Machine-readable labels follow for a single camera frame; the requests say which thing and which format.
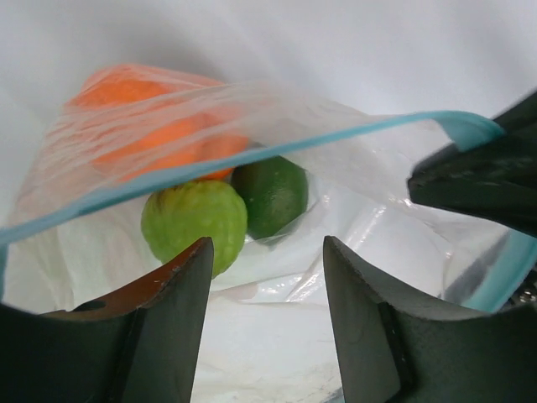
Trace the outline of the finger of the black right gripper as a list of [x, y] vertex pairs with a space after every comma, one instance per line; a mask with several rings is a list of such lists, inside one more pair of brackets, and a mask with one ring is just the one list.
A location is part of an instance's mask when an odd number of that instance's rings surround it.
[[469, 151], [453, 146], [415, 166], [410, 200], [536, 236], [536, 94], [494, 119], [506, 134]]

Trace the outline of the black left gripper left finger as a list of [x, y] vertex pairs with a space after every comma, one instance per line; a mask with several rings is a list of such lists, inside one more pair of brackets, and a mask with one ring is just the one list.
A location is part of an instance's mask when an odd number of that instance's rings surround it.
[[189, 401], [212, 262], [212, 241], [202, 238], [73, 311], [2, 305], [2, 401]]

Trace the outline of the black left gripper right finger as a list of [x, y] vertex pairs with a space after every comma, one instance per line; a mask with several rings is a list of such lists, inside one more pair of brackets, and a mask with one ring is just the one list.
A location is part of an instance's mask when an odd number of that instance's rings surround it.
[[332, 236], [323, 265], [345, 401], [535, 401], [533, 302], [492, 314], [451, 304]]

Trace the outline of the green fake fruit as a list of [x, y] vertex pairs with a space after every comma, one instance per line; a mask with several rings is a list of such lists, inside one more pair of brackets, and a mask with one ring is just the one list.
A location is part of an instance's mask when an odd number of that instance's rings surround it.
[[146, 201], [141, 232], [154, 257], [170, 262], [199, 238], [211, 238], [212, 276], [236, 261], [246, 238], [248, 215], [243, 199], [224, 181], [189, 181], [156, 191]]

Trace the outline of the clear zip top bag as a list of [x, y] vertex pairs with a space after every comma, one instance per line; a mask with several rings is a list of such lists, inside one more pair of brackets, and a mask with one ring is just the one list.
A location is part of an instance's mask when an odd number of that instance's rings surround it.
[[1, 230], [2, 401], [535, 401], [535, 112], [94, 73]]

